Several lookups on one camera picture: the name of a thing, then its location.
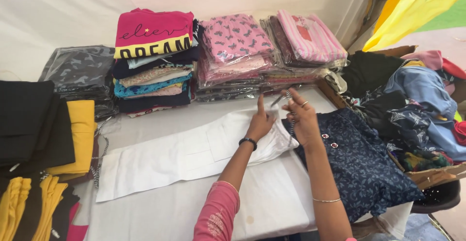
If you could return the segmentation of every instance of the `green floor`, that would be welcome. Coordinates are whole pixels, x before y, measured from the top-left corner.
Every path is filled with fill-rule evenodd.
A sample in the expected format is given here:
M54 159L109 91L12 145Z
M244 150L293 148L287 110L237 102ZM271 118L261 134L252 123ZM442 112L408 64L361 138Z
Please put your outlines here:
M450 10L440 14L415 32L466 26L466 0L458 0Z

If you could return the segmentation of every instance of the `stain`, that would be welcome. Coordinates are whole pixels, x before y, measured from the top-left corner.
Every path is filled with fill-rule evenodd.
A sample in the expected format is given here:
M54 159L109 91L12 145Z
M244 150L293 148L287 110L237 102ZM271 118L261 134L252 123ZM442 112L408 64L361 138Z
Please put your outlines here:
M252 216L248 215L248 217L246 218L246 223L248 223L248 224L254 223L254 218Z

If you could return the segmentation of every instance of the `pink sleeve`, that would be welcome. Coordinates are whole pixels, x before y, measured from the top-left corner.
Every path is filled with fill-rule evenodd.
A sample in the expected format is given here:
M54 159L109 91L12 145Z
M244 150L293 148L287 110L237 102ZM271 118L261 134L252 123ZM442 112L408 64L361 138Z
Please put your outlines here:
M193 241L230 241L234 216L240 209L238 191L229 183L212 184L194 227Z

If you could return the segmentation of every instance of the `bracelet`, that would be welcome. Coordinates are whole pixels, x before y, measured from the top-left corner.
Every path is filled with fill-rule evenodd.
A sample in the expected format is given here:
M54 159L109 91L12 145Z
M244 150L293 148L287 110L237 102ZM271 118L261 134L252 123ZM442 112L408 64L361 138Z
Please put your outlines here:
M313 198L313 197L312 197L312 199L313 199L314 201L323 202L323 203L333 203L333 202L338 202L338 201L341 200L341 198L338 198L337 200L327 201L327 200L318 200L318 199L315 199L315 198Z
M241 145L243 142L246 142L246 141L249 141L249 142L253 143L253 145L254 145L253 152L256 151L256 149L257 149L257 143L256 143L256 141L254 141L254 140L251 139L251 138L245 137L245 138L241 139L239 145Z

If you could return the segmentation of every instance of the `silver bangle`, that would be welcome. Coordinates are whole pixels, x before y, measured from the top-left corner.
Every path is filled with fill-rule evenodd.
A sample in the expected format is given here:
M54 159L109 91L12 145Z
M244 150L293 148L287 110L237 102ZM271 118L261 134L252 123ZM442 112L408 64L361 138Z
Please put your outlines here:
M333 203L333 202L338 202L338 201L341 200L341 198L338 198L337 200L327 201L327 200L318 200L318 199L315 199L315 198L313 198L313 197L312 197L312 199L313 199L314 201L323 202L323 203Z

